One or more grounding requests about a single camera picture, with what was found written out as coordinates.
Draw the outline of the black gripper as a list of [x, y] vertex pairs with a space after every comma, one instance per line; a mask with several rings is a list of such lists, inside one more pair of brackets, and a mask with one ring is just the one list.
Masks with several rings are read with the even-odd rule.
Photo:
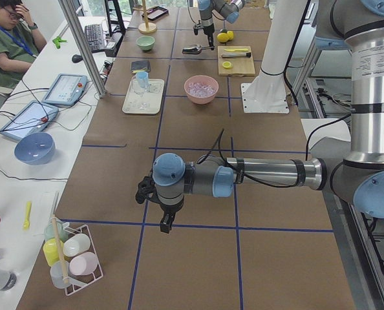
[[206, 19], [199, 21], [193, 25], [193, 32], [197, 36], [198, 31], [203, 30], [204, 34], [207, 36], [212, 36], [214, 33], [214, 23], [212, 19]]
[[160, 231], [162, 233], [170, 233], [175, 214], [183, 207], [183, 200], [174, 204], [164, 203], [163, 199], [158, 197], [155, 182], [151, 176], [144, 176], [143, 180], [138, 184], [135, 200], [139, 204], [143, 204], [146, 200], [159, 204], [164, 212], [164, 216], [160, 220]]

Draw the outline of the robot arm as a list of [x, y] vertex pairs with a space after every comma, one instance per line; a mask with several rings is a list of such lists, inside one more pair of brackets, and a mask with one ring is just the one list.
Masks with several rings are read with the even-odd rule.
[[159, 204], [168, 233], [186, 194], [227, 197], [251, 180], [276, 188], [332, 191], [357, 210], [384, 218], [384, 1], [321, 1], [317, 44], [345, 43], [352, 51], [351, 140], [320, 139], [305, 160], [224, 158], [197, 162], [165, 153], [138, 184], [136, 201]]
[[205, 35], [211, 36], [215, 27], [213, 24], [212, 13], [216, 11], [227, 22], [234, 23], [239, 17], [239, 11], [244, 8], [246, 4], [242, 0], [232, 0], [230, 2], [222, 0], [198, 0], [198, 11], [200, 14], [200, 20], [193, 26], [194, 34], [197, 35], [200, 29], [203, 29]]

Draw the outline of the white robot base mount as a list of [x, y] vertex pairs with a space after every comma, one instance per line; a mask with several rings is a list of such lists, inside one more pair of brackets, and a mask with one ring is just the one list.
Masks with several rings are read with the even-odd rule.
[[245, 113], [289, 113], [285, 71], [309, 6], [307, 0], [276, 3], [259, 75], [251, 83], [241, 85]]

